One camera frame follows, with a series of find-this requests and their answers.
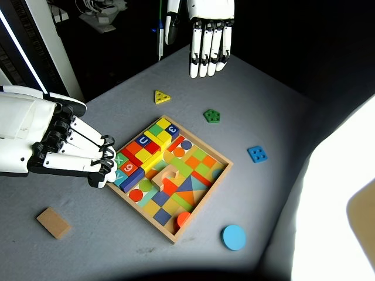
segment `yellow triangle block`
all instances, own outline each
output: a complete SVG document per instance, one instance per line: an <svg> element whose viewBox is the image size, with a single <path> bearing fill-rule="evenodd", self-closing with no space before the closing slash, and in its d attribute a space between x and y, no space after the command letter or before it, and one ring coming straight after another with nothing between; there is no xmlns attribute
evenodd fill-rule
<svg viewBox="0 0 375 281"><path fill-rule="evenodd" d="M170 95L164 94L163 92L160 92L158 90L155 91L155 103L161 104L165 101L170 101L172 97Z"/></svg>

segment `green circle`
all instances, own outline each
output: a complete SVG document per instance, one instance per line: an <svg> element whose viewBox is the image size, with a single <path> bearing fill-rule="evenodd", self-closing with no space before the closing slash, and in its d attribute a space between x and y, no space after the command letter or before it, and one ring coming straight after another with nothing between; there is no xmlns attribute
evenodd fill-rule
<svg viewBox="0 0 375 281"><path fill-rule="evenodd" d="M152 188L152 183L149 180L143 180L139 182L139 189L143 192L149 192Z"/></svg>

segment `light blue disc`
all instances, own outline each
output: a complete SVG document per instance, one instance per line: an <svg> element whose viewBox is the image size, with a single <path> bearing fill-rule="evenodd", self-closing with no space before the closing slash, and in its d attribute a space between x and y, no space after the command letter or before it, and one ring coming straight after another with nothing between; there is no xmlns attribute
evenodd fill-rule
<svg viewBox="0 0 375 281"><path fill-rule="evenodd" d="M235 224L225 227L221 233L221 238L225 246L232 251L238 251L246 244L246 234L244 230Z"/></svg>

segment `gray tabletop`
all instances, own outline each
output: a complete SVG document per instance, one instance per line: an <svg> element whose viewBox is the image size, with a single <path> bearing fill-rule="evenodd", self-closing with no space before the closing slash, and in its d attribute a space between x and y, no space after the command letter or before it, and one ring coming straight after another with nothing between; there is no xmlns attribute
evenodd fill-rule
<svg viewBox="0 0 375 281"><path fill-rule="evenodd" d="M309 102L294 90L231 56L210 78L188 75L188 48L162 60L88 103L84 120L115 137L120 148L163 114L234 162L181 239L172 244L108 187L86 179L30 174L0 177L1 280L107 280L169 269L251 270L290 191L289 157ZM154 104L154 91L172 101ZM219 124L203 116L213 108ZM269 159L254 164L247 149ZM61 240L35 219L53 207L71 225ZM229 224L247 234L232 252L220 240Z"/></svg>

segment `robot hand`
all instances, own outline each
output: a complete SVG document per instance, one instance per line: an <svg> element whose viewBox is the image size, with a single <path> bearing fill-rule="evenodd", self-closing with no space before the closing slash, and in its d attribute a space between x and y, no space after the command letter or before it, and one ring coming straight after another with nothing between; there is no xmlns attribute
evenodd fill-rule
<svg viewBox="0 0 375 281"><path fill-rule="evenodd" d="M182 1L168 0L165 20L166 44L172 44L176 39ZM201 77L206 74L212 76L215 71L222 70L229 59L234 0L187 0L187 9L193 22L190 76L196 78L198 72Z"/></svg>
<svg viewBox="0 0 375 281"><path fill-rule="evenodd" d="M99 188L115 181L114 139L83 122L85 112L86 105L73 98L0 86L0 175L87 177Z"/></svg>

